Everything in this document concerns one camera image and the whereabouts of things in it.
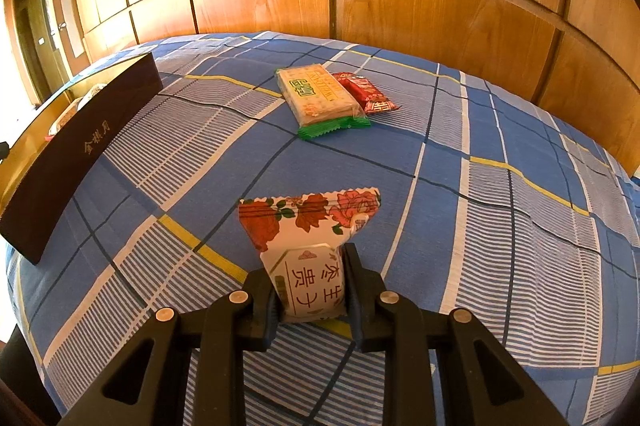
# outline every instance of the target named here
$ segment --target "doorway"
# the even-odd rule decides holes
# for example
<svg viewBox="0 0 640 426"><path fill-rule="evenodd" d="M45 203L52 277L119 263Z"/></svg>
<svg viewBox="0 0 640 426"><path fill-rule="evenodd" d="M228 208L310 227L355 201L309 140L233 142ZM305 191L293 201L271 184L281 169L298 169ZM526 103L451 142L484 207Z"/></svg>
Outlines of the doorway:
<svg viewBox="0 0 640 426"><path fill-rule="evenodd" d="M14 0L14 17L24 63L42 103L69 80L47 0Z"/></svg>

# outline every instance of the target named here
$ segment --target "bed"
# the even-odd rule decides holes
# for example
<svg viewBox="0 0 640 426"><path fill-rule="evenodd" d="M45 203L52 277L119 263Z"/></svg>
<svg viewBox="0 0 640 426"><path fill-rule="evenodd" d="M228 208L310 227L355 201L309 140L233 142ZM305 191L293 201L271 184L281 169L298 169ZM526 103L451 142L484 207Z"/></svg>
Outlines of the bed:
<svg viewBox="0 0 640 426"><path fill-rule="evenodd" d="M421 308L471 309L570 424L606 423L640 368L640 243L638 189L601 146L482 78L343 41L179 36L80 76L144 52L165 88L84 178L41 262L7 248L18 324L61 411L154 311L206 307L261 267L238 199L374 186L364 266ZM401 109L300 140L274 70L316 62ZM339 319L282 325L244 364L248 424L382 420L383 356L354 351ZM192 404L190 385L186 425Z"/></svg>

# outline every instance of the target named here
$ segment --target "dark box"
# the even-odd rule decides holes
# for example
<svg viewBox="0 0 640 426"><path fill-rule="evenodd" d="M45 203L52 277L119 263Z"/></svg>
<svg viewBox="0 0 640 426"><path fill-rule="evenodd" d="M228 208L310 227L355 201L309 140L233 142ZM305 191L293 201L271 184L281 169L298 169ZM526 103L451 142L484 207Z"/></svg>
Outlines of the dark box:
<svg viewBox="0 0 640 426"><path fill-rule="evenodd" d="M98 83L107 86L47 142L50 126L66 107ZM98 156L161 89L153 56L144 54L71 83L49 99L0 163L0 235L38 263Z"/></svg>

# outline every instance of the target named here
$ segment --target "white stripe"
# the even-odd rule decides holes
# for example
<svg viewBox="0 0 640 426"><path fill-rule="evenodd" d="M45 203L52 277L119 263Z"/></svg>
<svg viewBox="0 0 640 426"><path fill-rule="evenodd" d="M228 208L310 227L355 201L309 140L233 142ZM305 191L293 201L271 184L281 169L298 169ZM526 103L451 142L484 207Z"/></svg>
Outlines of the white stripe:
<svg viewBox="0 0 640 426"><path fill-rule="evenodd" d="M382 276L382 279L385 279L386 273L389 270L389 266L391 265L391 261L396 254L396 249L398 248L398 243L400 242L400 237L402 236L402 230L404 229L404 223L406 222L406 217L409 214L411 202L414 199L415 184L417 184L418 182L418 174L420 173L420 166L422 165L422 156L424 155L425 145L425 142L422 142L422 145L420 146L418 161L415 163L414 178L411 181L411 187L409 188L409 194L406 198L406 203L404 204L404 211L402 212L402 217L400 218L400 224L398 225L398 230L396 231L394 241L391 244L391 249L389 249L389 253L386 255L385 265L383 266L382 271L380 271L380 276Z"/></svg>
<svg viewBox="0 0 640 426"><path fill-rule="evenodd" d="M567 145L567 142L565 141L565 137L564 134L559 130L558 125L556 125L556 121L553 119L553 117L550 118L551 122L554 126L554 128L556 129L556 131L558 131L558 135L560 136L560 140L562 142L562 147L565 149L566 154L569 155L569 160L571 160L571 164L574 167L574 171L576 173L576 175L578 175L578 180L580 180L580 185L582 186L582 192L584 193L584 199L587 203L587 211L589 211L590 213L593 212L593 206L591 205L591 199L589 197L589 192L587 190L587 186L584 183L584 179L582 177L582 174L580 173L580 168L578 167L578 164L576 163L574 156L571 154L571 152L569 151L569 146ZM577 218L577 216L575 215L575 213L573 211L571 211L572 213L572 218L575 220L575 218ZM595 219L592 218L591 216L589 217L589 220L591 222L591 232L593 232L593 237L594 237L594 244L597 248L598 251L600 251L600 240L598 237L598 228L596 226L596 222ZM574 229L575 229L575 234L576 234L576 239L577 237L577 224L574 222ZM602 319L602 273L601 273L601 264L600 262L596 263L596 269L597 269L597 275L595 276L595 279L598 280L599 283L597 283L598 286L598 337L597 337L597 347L596 347L596 356L595 356L595 365L598 366L600 364L600 351L602 349L602 326L603 326L603 319ZM639 287L638 287L638 272L636 271L636 314L637 314L637 318L636 319L636 323L637 328L636 328L636 332L638 332L638 327L640 327L640 292L639 291ZM636 333L636 351L638 351L638 333Z"/></svg>
<svg viewBox="0 0 640 426"><path fill-rule="evenodd" d="M462 99L462 152L467 155L469 152L470 132L469 132L469 101L466 94L466 74L460 72L460 94Z"/></svg>
<svg viewBox="0 0 640 426"><path fill-rule="evenodd" d="M115 258L113 259L113 263L116 266L120 266L124 259L131 253L133 250L133 246L136 242L142 237L145 232L151 228L151 226L156 222L156 217L151 215L144 222L142 222L138 228L131 234L127 243L124 245L122 249L117 253ZM104 271L98 276L95 280L94 285L89 289L89 292L84 296L81 303L76 307L76 310L71 314L69 319L62 325L62 328L58 331L56 336L53 338L52 342L47 348L47 351L42 358L42 364L47 367L51 358L53 358L54 354L58 351L62 343L66 340L68 335L72 332L72 330L76 327L76 325L82 319L82 316L86 313L89 307L94 303L95 298L100 294L102 287L109 281L111 275L114 270L111 265L108 265Z"/></svg>
<svg viewBox="0 0 640 426"><path fill-rule="evenodd" d="M500 128L500 122L498 121L498 112L495 109L494 94L491 93L491 91L489 91L489 100L491 101L491 107L494 109L495 125L498 128L498 133L500 134L500 143L502 144L502 153L504 154L504 162L505 164L509 164L509 160L507 159L507 148L504 147L504 137L502 136L502 128Z"/></svg>
<svg viewBox="0 0 640 426"><path fill-rule="evenodd" d="M347 50L349 50L350 48L353 48L354 46L358 46L357 43L351 43L348 44L346 46L346 48L344 50L341 50L340 52L338 52L337 54L335 54L334 57L332 57L331 59L329 59L328 61L325 61L324 64L322 66L324 66L325 68L328 67L332 62L334 62L334 60L338 60L340 59Z"/></svg>
<svg viewBox="0 0 640 426"><path fill-rule="evenodd" d="M239 88L242 88L242 91L239 94L236 94L236 96L233 97L232 99L229 99L229 101L225 102L225 104L231 104L232 102L240 99L242 95L244 95L246 92L251 91L251 90L244 89L242 86L240 86ZM146 175L144 175L139 181L137 181L136 187L140 187L142 184L145 184L146 181L148 181L153 176L155 176L155 174L158 173L159 170L161 170L167 164L169 164L172 161L172 158L175 157L175 155L182 153L184 149L187 147L190 147L194 143L194 141L201 139L203 133L209 129L209 124L212 123L219 114L220 114L220 111L213 112L213 115L210 116L207 120L205 120L204 123L202 123L200 127L196 129L195 133L191 133L191 135L188 136L187 139L180 142L178 147L175 147L170 153L166 154L158 162L158 164L155 165L155 167L149 170L146 173Z"/></svg>
<svg viewBox="0 0 640 426"><path fill-rule="evenodd" d="M193 66L190 66L190 69L191 69L191 70L194 70L194 69L196 69L198 66L200 66L203 62L205 62L207 59L209 59L210 57L220 57L222 54L224 54L225 52L228 52L228 51L229 51L229 50L231 50L232 48L237 48L238 46L242 46L243 44L247 44L249 41L252 41L252 40L251 40L251 39L249 39L249 38L247 38L246 40L242 41L241 43L234 44L233 46L231 46L231 45L226 46L226 48L221 49L221 50L220 50L220 51L219 51L215 56L202 56L202 58L200 59L200 61L199 61L197 64L195 64L195 65L193 65ZM175 59L174 54L176 54L176 53L178 54L178 57L182 57L182 58L184 58L184 57L187 57L187 58L188 58L188 57L191 57L191 59L194 59L194 60L195 60L195 59L198 59L198 57L200 57L198 54L193 54L193 55L192 55L192 54L187 54L187 53L185 52L185 48L184 48L184 47L180 47L180 48L176 48L175 50L172 50L171 52L169 52L169 53L168 53L168 54L166 54L165 56L159 57L159 58L156 60L156 61L157 61L157 62L156 62L156 65L157 65L157 66L162 67L162 66L163 66L163 64L164 64L164 61L165 61L165 60L167 60L167 61L171 62L171 60L172 60L172 59ZM178 73L177 73L177 72L180 70L180 68L181 68L181 67L178 67L178 69L177 69L175 72L167 72L167 73L176 73L177 75L181 75L181 74L178 74Z"/></svg>
<svg viewBox="0 0 640 426"><path fill-rule="evenodd" d="M169 273L164 278L164 281L159 285L155 284L156 285L155 292L147 300L146 306L142 307L140 309L140 311L138 312L138 315L136 317L134 317L134 319L130 322L129 327L127 328L127 331L120 337L120 342L118 343L116 348L113 350L114 352L119 351L124 346L124 344L129 341L130 337L133 335L133 333L135 332L136 328L139 326L140 322L144 319L144 317L146 315L146 311L148 311L149 309L152 308L153 304L156 302L156 300L158 299L158 297L160 296L162 291L166 288L166 285L168 284L168 282L173 278L173 276L180 269L180 267L182 267L185 262L187 262L188 260L191 259L191 256L194 253L191 252L191 250L188 250L188 251L189 252L187 254L185 254L180 259L180 261L178 261L172 267L171 271L169 271Z"/></svg>
<svg viewBox="0 0 640 426"><path fill-rule="evenodd" d="M369 62L371 57L373 57L373 56L367 57L367 59L364 60L364 62L358 67L358 69L354 73L358 73L360 70L362 70L364 68L364 66Z"/></svg>
<svg viewBox="0 0 640 426"><path fill-rule="evenodd" d="M237 48L238 46L242 46L243 44L247 44L249 41L253 41L253 40L247 40L247 41L243 41L242 43L239 44L235 44L233 46L233 48ZM248 52L249 50L253 50L254 48L260 48L261 46L263 46L264 44L269 43L269 41L271 40L266 40L264 43L260 43L260 44L256 44L255 46L252 46L251 48L248 48L246 50L243 50L242 52L238 52L232 59L234 59L235 57L240 56L241 54L244 54L245 52Z"/></svg>
<svg viewBox="0 0 640 426"><path fill-rule="evenodd" d="M622 402L637 374L638 369L633 368L618 374L594 376L582 422L585 423L603 417L615 409Z"/></svg>
<svg viewBox="0 0 640 426"><path fill-rule="evenodd" d="M272 104L270 104L267 108L258 113L255 118L262 119L266 115L270 114L273 110L275 110L278 106L281 106L285 101L283 99L277 99ZM163 211L168 211L171 209L178 200L180 200L188 190L190 190L206 173L209 171L215 163L220 160L220 157L228 150L231 145L236 142L242 135L244 135L251 126L256 123L255 120L248 120L246 123L241 125L238 129L236 129L231 135L229 135L224 143L209 157L209 159L202 165L202 167L194 173L191 178L186 181L182 186L170 196L165 203L163 203L160 207Z"/></svg>
<svg viewBox="0 0 640 426"><path fill-rule="evenodd" d="M631 214L631 211L629 209L628 203L626 203L624 191L622 190L622 186L620 185L620 181L618 180L617 176L615 177L615 182L618 185L618 189L620 190L620 197L622 197L622 205L625 206L626 213L629 215L629 218L630 218L631 222L635 222L636 219L635 219L634 215ZM632 232L633 232L637 228L636 228L635 225L632 225L631 229L632 229ZM632 239L629 240L629 242L630 242L631 245L634 244L633 235L632 235ZM637 319L636 319L636 352L637 352L638 351L638 339L639 339L639 336L640 336L640 285L638 284L638 266L636 265L636 255L633 253L633 251L631 252L631 256L632 256L632 258L634 260L634 271L636 273L636 310L637 310Z"/></svg>
<svg viewBox="0 0 640 426"><path fill-rule="evenodd" d="M254 36L253 38L251 38L252 40L261 40L261 39L267 39L264 36L271 36L270 38L268 38L268 40L274 40L277 38L277 36L279 35L279 32L272 32L271 30L265 30L263 33L258 34L257 36Z"/></svg>
<svg viewBox="0 0 640 426"><path fill-rule="evenodd" d="M620 167L620 165L618 164L618 161L615 160L615 158L612 157L612 155L609 154L609 152L607 150L604 150L604 154L607 157L607 162L609 162L609 167L615 171L615 172L619 172L622 171L622 168Z"/></svg>
<svg viewBox="0 0 640 426"><path fill-rule="evenodd" d="M469 191L469 161L462 158L460 164L460 195L467 195ZM453 238L453 251L449 265L449 277L447 286L440 303L440 314L449 314L456 307L460 279L462 278L462 266L465 263L466 247L466 215L469 202L464 197L458 198L458 210L456 212L456 232Z"/></svg>

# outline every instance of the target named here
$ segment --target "cracker package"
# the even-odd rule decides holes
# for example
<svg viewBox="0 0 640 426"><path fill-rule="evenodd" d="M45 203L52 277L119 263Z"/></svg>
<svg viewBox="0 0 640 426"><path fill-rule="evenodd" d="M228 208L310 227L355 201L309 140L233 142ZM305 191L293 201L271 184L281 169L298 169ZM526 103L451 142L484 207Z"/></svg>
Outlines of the cracker package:
<svg viewBox="0 0 640 426"><path fill-rule="evenodd" d="M340 128L371 126L358 102L321 64L283 68L276 75L300 124L300 138L311 139Z"/></svg>
<svg viewBox="0 0 640 426"><path fill-rule="evenodd" d="M286 322L346 313L340 246L380 207L374 187L240 200L240 222L276 288Z"/></svg>

